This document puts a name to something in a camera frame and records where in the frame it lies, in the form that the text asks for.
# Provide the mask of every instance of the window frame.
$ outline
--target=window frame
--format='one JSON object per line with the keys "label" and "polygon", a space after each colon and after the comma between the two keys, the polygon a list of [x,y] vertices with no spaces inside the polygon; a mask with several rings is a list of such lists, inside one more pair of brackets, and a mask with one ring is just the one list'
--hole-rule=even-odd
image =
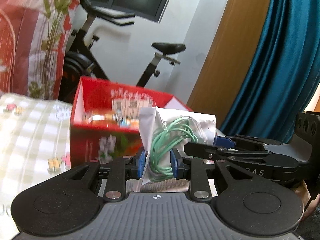
{"label": "window frame", "polygon": [[157,9],[157,12],[154,16],[149,15],[149,14],[145,14],[145,13],[142,13],[139,11],[131,10],[128,8],[124,8],[121,6],[113,5],[113,2],[114,2],[114,0],[109,0],[108,2],[97,2],[97,1],[92,0],[91,4],[94,6],[112,9],[112,10],[116,10],[116,11],[121,11],[121,12],[125,12],[125,13],[135,13],[136,16],[140,16],[145,19],[159,23],[161,21],[161,18],[164,14],[164,11],[165,11],[167,5],[168,5],[169,0],[161,0],[159,7]]}

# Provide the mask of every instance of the black saddle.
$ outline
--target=black saddle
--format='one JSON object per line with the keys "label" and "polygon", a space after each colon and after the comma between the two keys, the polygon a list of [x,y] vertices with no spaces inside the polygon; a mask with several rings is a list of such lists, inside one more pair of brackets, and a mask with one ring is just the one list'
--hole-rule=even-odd
{"label": "black saddle", "polygon": [[152,47],[161,51],[163,54],[176,54],[182,52],[186,49],[186,46],[182,43],[163,43],[163,42],[154,42]]}

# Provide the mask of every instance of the coiled green wire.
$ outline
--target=coiled green wire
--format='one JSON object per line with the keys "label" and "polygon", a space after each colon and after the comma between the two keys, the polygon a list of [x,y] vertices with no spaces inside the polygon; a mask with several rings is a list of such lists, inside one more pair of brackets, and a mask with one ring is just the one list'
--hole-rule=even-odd
{"label": "coiled green wire", "polygon": [[[152,172],[159,174],[158,179],[164,180],[173,177],[172,168],[161,167],[159,162],[161,158],[170,151],[173,147],[178,145],[184,139],[191,138],[192,142],[198,142],[198,138],[194,135],[192,129],[190,128],[190,117],[180,117],[170,123],[166,130],[159,133],[152,141],[149,167]],[[179,135],[172,136],[170,133],[179,132]]]}

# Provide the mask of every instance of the clear plastic packet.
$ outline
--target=clear plastic packet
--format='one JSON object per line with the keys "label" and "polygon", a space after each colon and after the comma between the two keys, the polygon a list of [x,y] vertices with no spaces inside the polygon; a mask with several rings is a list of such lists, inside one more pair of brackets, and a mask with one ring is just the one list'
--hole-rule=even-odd
{"label": "clear plastic packet", "polygon": [[137,185],[173,178],[170,150],[176,147],[185,156],[184,145],[199,142],[213,145],[216,140],[216,117],[175,109],[143,107],[139,112],[139,130],[148,152],[143,177]]}

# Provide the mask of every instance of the white wall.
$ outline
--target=white wall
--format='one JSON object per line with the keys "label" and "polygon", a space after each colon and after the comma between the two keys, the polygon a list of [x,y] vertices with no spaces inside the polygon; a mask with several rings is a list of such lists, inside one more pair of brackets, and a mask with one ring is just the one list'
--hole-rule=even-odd
{"label": "white wall", "polygon": [[[110,80],[134,85],[156,52],[151,47],[153,42],[185,40],[198,3],[199,0],[169,0],[160,23],[136,16],[134,25],[119,27],[96,19],[86,38],[90,39],[93,34],[100,37],[91,50]],[[80,28],[85,19],[86,13],[79,6],[73,29]],[[161,61],[158,69],[160,76],[152,77],[147,87],[164,90],[173,67]]]}
{"label": "white wall", "polygon": [[186,103],[209,52],[228,0],[200,0],[189,26],[184,43],[186,51],[180,53],[165,88]]}

